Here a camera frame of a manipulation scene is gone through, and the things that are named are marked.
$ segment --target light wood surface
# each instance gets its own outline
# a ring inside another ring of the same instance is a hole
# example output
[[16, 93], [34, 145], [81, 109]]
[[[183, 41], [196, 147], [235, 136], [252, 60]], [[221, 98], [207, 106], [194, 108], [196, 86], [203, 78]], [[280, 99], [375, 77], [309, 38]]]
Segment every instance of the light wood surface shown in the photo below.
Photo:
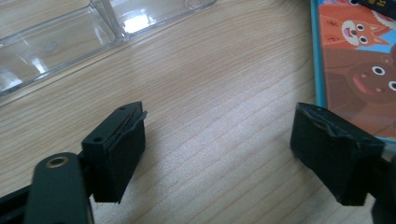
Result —
[[372, 223], [290, 151], [297, 102], [315, 102], [308, 0], [219, 0], [0, 102], [0, 196], [142, 101], [147, 148], [121, 204], [96, 223]]

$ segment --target clear plastic container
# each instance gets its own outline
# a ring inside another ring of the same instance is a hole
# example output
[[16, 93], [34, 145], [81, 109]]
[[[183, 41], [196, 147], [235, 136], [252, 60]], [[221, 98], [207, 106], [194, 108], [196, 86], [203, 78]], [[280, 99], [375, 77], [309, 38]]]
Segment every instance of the clear plastic container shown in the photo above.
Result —
[[81, 1], [0, 0], [0, 98], [215, 2], [91, 0], [74, 8]]

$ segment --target colorful illustration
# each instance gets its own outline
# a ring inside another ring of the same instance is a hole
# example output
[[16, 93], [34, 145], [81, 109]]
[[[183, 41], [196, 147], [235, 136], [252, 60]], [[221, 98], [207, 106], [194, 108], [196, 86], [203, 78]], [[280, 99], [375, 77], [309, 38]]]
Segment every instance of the colorful illustration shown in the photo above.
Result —
[[318, 1], [327, 107], [396, 139], [396, 21], [354, 1]]

